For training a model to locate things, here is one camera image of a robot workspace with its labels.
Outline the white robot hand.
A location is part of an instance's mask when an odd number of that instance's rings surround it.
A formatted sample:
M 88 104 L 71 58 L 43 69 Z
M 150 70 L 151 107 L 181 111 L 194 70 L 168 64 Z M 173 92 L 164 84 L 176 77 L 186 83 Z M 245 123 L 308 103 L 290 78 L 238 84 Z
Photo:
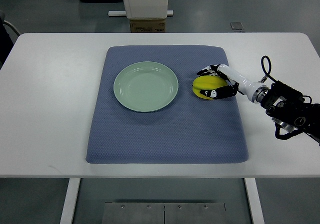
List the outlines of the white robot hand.
M 233 97 L 237 92 L 247 96 L 251 102 L 261 102 L 267 94 L 267 86 L 261 82 L 249 81 L 245 76 L 225 64 L 210 65 L 196 73 L 198 76 L 218 75 L 227 85 L 206 85 L 199 90 L 199 98 L 202 99 L 224 99 Z M 232 82 L 238 83 L 238 89 L 232 86 Z

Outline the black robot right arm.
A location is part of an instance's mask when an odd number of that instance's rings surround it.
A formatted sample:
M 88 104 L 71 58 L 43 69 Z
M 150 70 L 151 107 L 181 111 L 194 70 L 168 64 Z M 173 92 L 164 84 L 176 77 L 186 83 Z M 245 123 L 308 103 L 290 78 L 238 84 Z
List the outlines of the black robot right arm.
M 229 85 L 216 89 L 202 88 L 200 94 L 205 97 L 223 99 L 239 92 L 252 103 L 259 103 L 274 121 L 277 139 L 287 140 L 305 133 L 315 141 L 320 141 L 320 105 L 312 103 L 312 99 L 305 102 L 309 96 L 280 81 L 274 80 L 270 88 L 261 82 L 249 81 L 225 64 L 207 66 L 197 75 L 217 76 L 229 82 Z

